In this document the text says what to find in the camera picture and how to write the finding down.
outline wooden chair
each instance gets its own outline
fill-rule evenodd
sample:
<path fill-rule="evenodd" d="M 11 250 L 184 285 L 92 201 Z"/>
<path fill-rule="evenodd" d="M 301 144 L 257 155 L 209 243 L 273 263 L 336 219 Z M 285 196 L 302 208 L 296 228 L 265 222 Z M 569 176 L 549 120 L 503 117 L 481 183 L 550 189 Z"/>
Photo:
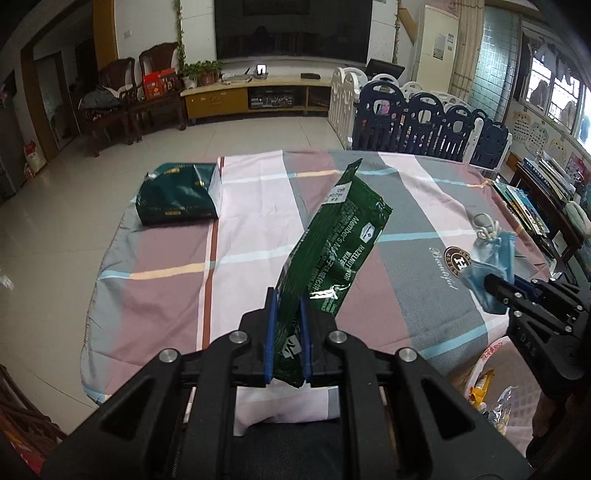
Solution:
<path fill-rule="evenodd" d="M 4 418 L 4 426 L 10 426 L 10 433 L 43 458 L 66 438 L 66 434 L 22 393 L 3 365 L 0 365 L 0 417 Z"/>
<path fill-rule="evenodd" d="M 102 113 L 88 109 L 83 111 L 85 118 L 83 129 L 85 133 L 92 137 L 92 151 L 95 157 L 99 156 L 100 151 L 100 142 L 97 132 L 103 130 L 109 143 L 111 143 L 111 137 L 109 136 L 107 127 L 116 122 L 121 121 L 123 124 L 127 144 L 133 145 L 134 143 L 129 130 L 129 116 L 126 108 L 137 99 L 137 85 L 135 84 L 134 68 L 135 59 L 128 58 L 112 61 L 99 72 L 99 83 L 102 86 L 112 88 L 113 90 L 119 90 L 121 87 L 127 85 L 126 76 L 128 72 L 131 72 L 131 84 L 133 87 L 129 91 L 121 93 L 121 96 L 119 97 L 121 102 L 120 107 L 110 112 Z"/>
<path fill-rule="evenodd" d="M 139 55 L 139 66 L 142 70 L 142 78 L 145 77 L 147 73 L 146 65 L 150 66 L 152 72 L 160 72 L 162 70 L 171 68 L 173 64 L 173 54 L 177 47 L 178 44 L 176 42 L 161 43 L 160 45 L 156 45 L 149 50 L 143 51 Z M 150 119 L 150 124 L 153 126 L 154 119 L 152 118 L 151 110 L 152 108 L 160 105 L 170 105 L 176 108 L 178 114 L 178 129 L 182 131 L 187 128 L 185 122 L 183 99 L 180 96 L 181 90 L 181 82 L 178 79 L 178 76 L 176 76 L 174 79 L 173 91 L 167 92 L 165 95 L 156 98 L 143 100 L 142 102 L 138 102 L 130 107 L 129 115 L 131 117 L 131 124 L 138 140 L 141 140 L 141 131 L 138 125 L 138 117 L 141 117 L 143 112 L 146 112 L 148 114 L 148 118 Z"/>

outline printed logo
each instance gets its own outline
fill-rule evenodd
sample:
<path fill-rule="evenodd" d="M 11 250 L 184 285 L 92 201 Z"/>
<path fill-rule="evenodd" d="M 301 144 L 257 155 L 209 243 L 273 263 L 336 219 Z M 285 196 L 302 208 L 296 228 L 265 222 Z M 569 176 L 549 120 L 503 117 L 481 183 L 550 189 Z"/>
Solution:
<path fill-rule="evenodd" d="M 361 229 L 361 235 L 359 238 L 364 244 L 366 244 L 374 237 L 374 233 L 375 227 L 371 223 L 368 223 Z"/>
<path fill-rule="evenodd" d="M 443 259 L 445 260 L 449 271 L 452 272 L 456 278 L 459 278 L 460 272 L 472 262 L 470 254 L 459 247 L 446 248 L 443 252 Z"/>
<path fill-rule="evenodd" d="M 281 353 L 283 354 L 284 358 L 294 358 L 294 355 L 297 355 L 301 352 L 301 345 L 295 335 L 287 337 L 285 343 L 283 344 L 283 348 L 281 349 Z"/>

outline screw head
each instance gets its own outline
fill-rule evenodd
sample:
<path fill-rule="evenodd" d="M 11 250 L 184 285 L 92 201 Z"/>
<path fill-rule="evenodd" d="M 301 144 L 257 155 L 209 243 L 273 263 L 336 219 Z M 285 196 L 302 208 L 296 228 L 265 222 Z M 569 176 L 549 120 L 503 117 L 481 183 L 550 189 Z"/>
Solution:
<path fill-rule="evenodd" d="M 418 357 L 416 351 L 412 348 L 403 348 L 398 352 L 398 356 L 408 363 L 414 362 Z"/>
<path fill-rule="evenodd" d="M 246 332 L 243 332 L 242 330 L 234 330 L 231 334 L 230 334 L 230 341 L 232 343 L 244 343 L 248 340 L 248 334 Z"/>
<path fill-rule="evenodd" d="M 177 357 L 178 352 L 174 348 L 165 348 L 164 350 L 160 350 L 158 354 L 158 359 L 165 364 L 171 364 Z"/>
<path fill-rule="evenodd" d="M 347 334 L 340 330 L 333 330 L 329 333 L 329 340 L 333 343 L 345 343 L 347 341 Z"/>

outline potted plant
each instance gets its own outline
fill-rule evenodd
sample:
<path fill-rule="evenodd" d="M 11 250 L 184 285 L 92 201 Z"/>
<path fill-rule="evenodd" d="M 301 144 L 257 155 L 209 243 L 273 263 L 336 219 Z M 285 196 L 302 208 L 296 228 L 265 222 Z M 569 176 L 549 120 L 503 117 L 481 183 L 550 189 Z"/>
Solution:
<path fill-rule="evenodd" d="M 212 85 L 219 79 L 222 64 L 217 60 L 200 62 L 201 77 L 199 79 L 200 85 Z"/>
<path fill-rule="evenodd" d="M 201 75 L 200 63 L 186 63 L 183 67 L 183 83 L 185 88 L 195 88 Z"/>

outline black monitor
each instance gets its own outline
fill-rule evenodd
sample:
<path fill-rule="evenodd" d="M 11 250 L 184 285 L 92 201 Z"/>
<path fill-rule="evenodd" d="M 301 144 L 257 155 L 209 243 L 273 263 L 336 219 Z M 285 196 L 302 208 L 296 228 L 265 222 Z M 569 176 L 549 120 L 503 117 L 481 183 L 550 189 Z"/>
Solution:
<path fill-rule="evenodd" d="M 388 73 L 398 80 L 403 71 L 404 67 L 401 67 L 400 65 L 376 59 L 370 59 L 368 65 L 365 67 L 365 74 L 368 79 L 373 78 L 378 73 Z"/>

